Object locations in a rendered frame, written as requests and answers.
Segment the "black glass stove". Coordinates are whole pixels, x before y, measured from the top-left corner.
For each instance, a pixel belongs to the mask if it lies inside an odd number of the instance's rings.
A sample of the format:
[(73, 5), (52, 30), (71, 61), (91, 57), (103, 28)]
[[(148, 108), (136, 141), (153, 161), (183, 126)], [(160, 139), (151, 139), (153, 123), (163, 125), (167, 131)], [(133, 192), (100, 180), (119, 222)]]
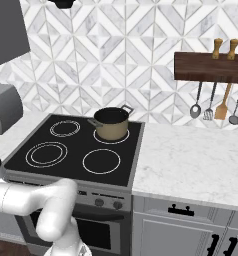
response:
[(100, 138), (86, 117), (48, 115), (4, 160), (5, 180), (16, 184), (44, 186), (62, 178), (77, 183), (76, 204), (131, 213), (132, 185), (144, 124), (131, 122), (116, 141)]

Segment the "tan cooking pot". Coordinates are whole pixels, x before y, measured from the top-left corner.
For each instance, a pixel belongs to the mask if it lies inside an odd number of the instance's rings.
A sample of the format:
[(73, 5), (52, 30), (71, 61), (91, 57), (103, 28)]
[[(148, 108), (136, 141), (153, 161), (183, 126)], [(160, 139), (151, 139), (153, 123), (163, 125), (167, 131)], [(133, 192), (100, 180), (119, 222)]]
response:
[(128, 119), (134, 109), (126, 104), (121, 107), (106, 107), (95, 112), (87, 121), (96, 129), (97, 135), (108, 141), (124, 137), (128, 129)]

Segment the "hanging metal spoon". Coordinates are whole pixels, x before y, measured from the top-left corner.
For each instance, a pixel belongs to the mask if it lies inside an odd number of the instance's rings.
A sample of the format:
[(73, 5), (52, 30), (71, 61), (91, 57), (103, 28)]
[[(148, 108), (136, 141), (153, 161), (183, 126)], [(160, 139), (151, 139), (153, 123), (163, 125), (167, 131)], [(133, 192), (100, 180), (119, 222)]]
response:
[(200, 115), (200, 113), (201, 113), (201, 107), (198, 104), (199, 98), (200, 98), (200, 94), (201, 94), (201, 89), (202, 89), (202, 83), (199, 83), (196, 103), (190, 108), (190, 116), (193, 119), (196, 119)]

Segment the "hanging metal slotted spatula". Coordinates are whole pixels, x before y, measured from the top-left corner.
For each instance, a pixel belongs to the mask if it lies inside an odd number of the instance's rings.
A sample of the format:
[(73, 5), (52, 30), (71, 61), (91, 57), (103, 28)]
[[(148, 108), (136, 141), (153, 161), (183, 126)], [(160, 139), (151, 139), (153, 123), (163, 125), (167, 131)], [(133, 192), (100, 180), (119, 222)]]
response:
[[(211, 93), (210, 102), (213, 102), (215, 91), (216, 91), (217, 83), (214, 83)], [(203, 119), (207, 121), (211, 121), (213, 119), (213, 110), (211, 108), (211, 105), (208, 109), (206, 109), (203, 113)]]

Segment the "hanging wooden spatula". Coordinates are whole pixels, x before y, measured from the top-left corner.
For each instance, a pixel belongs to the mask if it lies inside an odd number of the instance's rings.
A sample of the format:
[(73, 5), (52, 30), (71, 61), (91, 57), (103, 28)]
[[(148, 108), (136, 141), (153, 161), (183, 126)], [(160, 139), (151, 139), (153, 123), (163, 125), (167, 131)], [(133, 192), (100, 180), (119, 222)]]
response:
[(222, 100), (222, 103), (216, 107), (216, 111), (215, 111), (215, 119), (217, 120), (224, 120), (227, 114), (227, 106), (226, 106), (226, 100), (228, 98), (229, 92), (231, 89), (231, 84), (228, 83), (226, 90), (225, 90), (225, 94)]

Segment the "oven door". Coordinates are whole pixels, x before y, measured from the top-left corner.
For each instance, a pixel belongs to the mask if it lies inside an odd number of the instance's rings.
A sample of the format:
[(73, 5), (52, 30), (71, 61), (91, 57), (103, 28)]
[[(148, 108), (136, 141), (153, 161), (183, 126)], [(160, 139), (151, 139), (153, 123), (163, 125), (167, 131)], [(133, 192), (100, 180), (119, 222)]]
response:
[[(43, 256), (52, 246), (51, 242), (40, 239), (35, 231), (40, 212), (38, 209), (28, 216), (16, 216), (27, 247), (34, 256)], [(80, 237), (93, 256), (131, 256), (131, 213), (117, 212), (124, 214), (122, 220), (91, 221), (75, 218), (72, 214), (77, 221)]]

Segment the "hanging metal ladle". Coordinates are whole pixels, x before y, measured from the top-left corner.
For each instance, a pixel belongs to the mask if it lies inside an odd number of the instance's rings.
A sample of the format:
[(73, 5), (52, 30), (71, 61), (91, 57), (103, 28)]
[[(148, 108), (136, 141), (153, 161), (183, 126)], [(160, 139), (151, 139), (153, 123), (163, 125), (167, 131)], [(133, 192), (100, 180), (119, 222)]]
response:
[(232, 125), (238, 125), (238, 116), (236, 115), (237, 108), (238, 108), (238, 99), (237, 99), (237, 102), (236, 102), (234, 112), (229, 117), (229, 123), (232, 124)]

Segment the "grey toaster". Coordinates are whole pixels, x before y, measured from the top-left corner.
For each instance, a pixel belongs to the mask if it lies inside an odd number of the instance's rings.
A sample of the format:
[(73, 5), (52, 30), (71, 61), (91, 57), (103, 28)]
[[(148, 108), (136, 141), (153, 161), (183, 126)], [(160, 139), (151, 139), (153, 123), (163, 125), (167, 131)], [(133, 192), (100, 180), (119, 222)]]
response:
[(14, 85), (0, 84), (0, 135), (23, 117), (23, 104)]

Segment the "wooden salt shaker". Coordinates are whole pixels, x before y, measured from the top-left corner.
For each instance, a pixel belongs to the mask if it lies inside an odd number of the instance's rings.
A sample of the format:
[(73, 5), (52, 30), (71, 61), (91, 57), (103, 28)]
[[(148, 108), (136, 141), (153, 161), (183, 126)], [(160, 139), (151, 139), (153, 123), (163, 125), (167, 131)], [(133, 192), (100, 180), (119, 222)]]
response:
[(213, 53), (212, 53), (212, 58), (213, 59), (218, 59), (219, 58), (219, 49), (220, 49), (222, 43), (223, 43), (223, 40), (221, 38), (216, 38), (214, 40), (214, 50), (213, 50)]

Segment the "black ceiling fixture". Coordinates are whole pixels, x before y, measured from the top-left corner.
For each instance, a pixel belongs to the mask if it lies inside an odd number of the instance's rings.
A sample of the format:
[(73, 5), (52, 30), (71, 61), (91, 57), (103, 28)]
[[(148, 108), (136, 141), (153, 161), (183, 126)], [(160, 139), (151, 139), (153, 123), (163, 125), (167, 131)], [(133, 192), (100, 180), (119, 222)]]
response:
[(59, 9), (70, 9), (75, 0), (49, 0), (53, 2)]

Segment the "wooden pepper shaker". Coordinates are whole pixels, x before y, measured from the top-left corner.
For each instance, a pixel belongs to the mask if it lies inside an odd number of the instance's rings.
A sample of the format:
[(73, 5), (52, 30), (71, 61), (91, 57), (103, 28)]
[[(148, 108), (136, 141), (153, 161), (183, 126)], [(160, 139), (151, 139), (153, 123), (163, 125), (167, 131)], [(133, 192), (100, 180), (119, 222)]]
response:
[(230, 49), (227, 55), (228, 60), (234, 60), (235, 59), (235, 49), (238, 45), (238, 39), (231, 39), (230, 40)]

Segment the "grey range hood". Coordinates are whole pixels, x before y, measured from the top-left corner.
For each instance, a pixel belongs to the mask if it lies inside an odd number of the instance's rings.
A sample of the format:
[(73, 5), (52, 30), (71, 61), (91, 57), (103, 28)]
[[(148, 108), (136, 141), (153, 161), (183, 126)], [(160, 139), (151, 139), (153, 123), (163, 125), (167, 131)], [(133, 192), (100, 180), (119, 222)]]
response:
[(19, 0), (0, 0), (0, 65), (30, 51)]

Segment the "dark wooden wall shelf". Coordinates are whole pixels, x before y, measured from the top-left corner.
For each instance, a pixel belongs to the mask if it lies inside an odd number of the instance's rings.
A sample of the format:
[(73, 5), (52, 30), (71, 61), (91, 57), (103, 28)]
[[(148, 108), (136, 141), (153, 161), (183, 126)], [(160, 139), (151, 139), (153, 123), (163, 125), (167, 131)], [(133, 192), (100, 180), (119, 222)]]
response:
[(175, 52), (174, 79), (238, 84), (238, 54), (228, 60), (223, 53), (213, 59), (211, 53)]

